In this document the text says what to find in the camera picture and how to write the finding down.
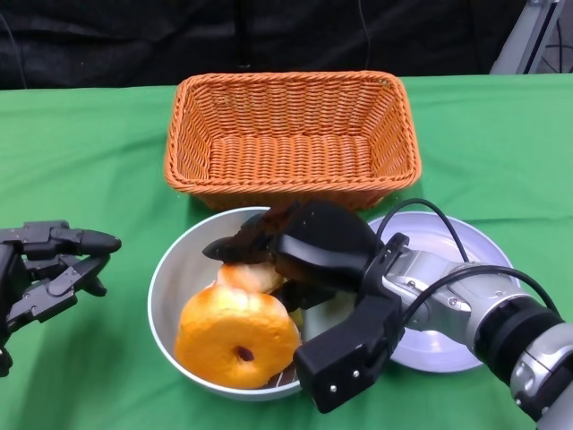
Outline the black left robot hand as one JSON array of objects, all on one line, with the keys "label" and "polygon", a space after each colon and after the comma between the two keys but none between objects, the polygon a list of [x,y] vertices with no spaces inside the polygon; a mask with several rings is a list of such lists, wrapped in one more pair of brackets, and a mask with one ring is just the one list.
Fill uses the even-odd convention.
[{"label": "black left robot hand", "polygon": [[1,344],[33,322],[45,322],[77,303],[84,291],[103,297],[98,275],[121,240],[72,228],[65,220],[26,222],[1,230]]}]

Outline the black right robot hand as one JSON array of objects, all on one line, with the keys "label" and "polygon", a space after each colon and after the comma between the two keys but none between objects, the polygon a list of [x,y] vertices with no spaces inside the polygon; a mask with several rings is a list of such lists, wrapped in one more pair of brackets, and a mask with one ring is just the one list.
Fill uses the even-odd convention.
[{"label": "black right robot hand", "polygon": [[287,311],[310,309],[338,291],[356,293],[380,240],[366,221],[326,200],[274,206],[202,253],[223,263],[269,263],[286,279],[275,297]]}]

